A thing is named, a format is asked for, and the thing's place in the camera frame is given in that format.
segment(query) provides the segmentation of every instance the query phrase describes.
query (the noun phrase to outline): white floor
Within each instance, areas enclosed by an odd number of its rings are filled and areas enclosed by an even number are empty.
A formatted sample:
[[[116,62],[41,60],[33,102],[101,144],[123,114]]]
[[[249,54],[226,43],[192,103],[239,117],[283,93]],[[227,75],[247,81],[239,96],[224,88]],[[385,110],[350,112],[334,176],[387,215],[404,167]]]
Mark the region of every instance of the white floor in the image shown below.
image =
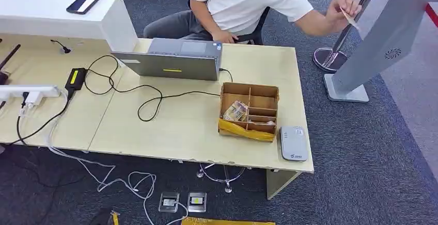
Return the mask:
[[[388,0],[372,0],[359,20],[364,38]],[[438,11],[438,3],[431,4]],[[425,14],[412,52],[382,74],[438,180],[438,28]]]

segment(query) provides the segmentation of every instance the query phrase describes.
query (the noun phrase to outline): laptop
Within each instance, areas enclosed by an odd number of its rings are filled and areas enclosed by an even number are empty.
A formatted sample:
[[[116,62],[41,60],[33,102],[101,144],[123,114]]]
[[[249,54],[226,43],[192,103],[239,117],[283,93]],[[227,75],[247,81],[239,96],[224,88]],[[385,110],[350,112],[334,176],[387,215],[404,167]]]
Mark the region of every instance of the laptop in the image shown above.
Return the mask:
[[[222,43],[154,38],[147,53],[111,54],[141,76],[217,81]]]

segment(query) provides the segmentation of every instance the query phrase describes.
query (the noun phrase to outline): smartphone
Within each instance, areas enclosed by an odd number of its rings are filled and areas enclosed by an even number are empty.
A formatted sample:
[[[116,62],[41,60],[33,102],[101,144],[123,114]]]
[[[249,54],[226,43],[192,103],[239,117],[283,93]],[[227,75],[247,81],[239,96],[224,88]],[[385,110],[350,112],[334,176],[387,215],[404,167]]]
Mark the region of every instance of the smartphone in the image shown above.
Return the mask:
[[[67,11],[77,14],[86,14],[97,1],[98,0],[75,0],[67,8]]]

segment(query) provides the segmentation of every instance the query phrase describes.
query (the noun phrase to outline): desk leg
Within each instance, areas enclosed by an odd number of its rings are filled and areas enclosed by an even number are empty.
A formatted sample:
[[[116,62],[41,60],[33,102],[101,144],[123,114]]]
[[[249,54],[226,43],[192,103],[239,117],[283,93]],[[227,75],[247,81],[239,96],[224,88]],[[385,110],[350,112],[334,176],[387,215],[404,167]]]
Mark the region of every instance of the desk leg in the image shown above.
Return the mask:
[[[284,171],[272,172],[270,169],[266,170],[266,192],[268,200],[271,200],[290,182],[298,177],[301,172]]]

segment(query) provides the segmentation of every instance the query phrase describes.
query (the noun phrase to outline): speaker grille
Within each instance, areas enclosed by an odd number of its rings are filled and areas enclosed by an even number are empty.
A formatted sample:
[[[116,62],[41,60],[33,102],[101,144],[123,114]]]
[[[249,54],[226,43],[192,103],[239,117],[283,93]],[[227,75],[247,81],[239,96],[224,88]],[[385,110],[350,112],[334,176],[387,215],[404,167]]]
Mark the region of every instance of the speaker grille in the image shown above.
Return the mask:
[[[394,59],[396,57],[398,57],[401,54],[401,49],[399,48],[394,48],[394,49],[390,49],[389,51],[387,51],[385,53],[385,59]]]

